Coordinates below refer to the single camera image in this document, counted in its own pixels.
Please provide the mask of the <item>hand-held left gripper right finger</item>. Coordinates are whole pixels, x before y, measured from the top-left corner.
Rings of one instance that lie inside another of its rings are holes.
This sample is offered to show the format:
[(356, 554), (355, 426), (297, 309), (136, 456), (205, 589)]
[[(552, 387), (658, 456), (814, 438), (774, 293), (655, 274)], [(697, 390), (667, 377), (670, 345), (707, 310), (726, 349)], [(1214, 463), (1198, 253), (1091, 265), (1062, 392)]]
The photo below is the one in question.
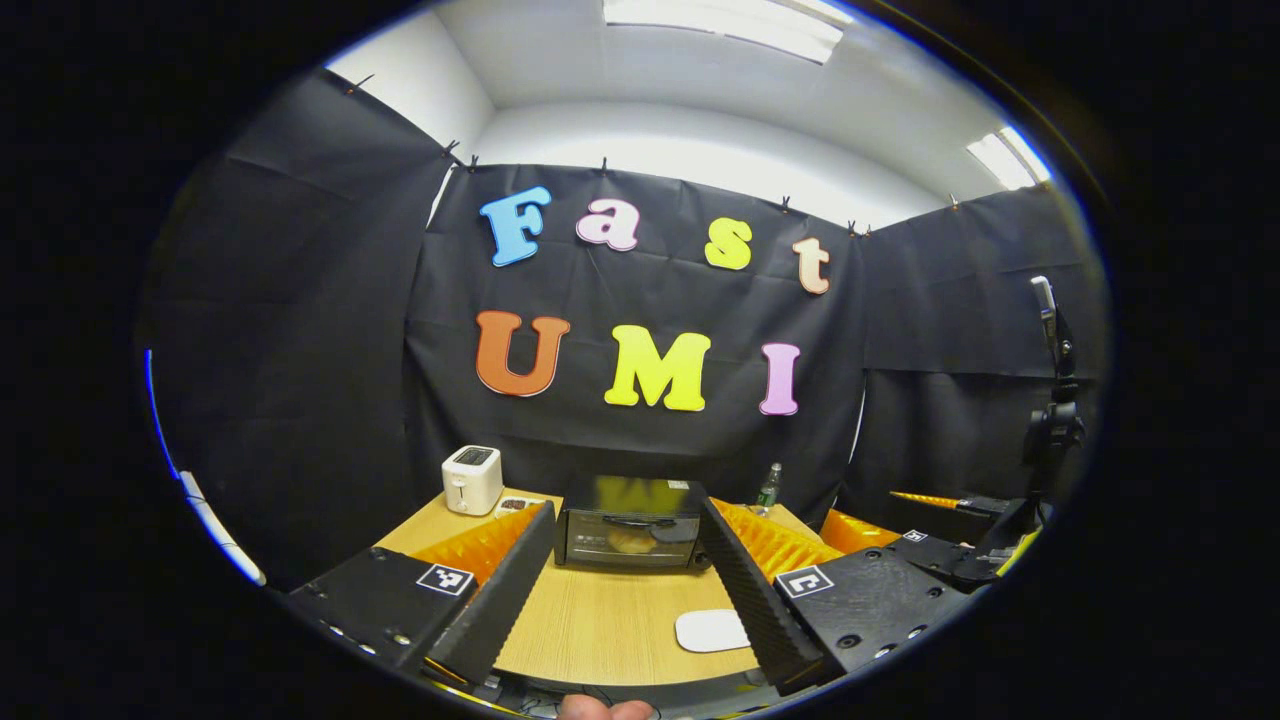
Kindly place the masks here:
[(704, 501), (701, 543), (781, 696), (865, 676), (922, 644), (973, 600), (883, 548), (805, 561), (768, 579), (731, 528), (730, 511)]

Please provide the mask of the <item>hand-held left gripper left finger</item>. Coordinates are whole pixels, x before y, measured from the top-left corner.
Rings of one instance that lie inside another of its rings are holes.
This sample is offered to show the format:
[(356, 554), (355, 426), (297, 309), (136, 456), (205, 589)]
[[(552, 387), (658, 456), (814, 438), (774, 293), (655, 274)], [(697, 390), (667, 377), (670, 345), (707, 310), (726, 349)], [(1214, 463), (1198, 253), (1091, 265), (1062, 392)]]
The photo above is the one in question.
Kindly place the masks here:
[(285, 601), (385, 670), (472, 689), (490, 675), (554, 534), (553, 505), (535, 503), (417, 555), (371, 547)]

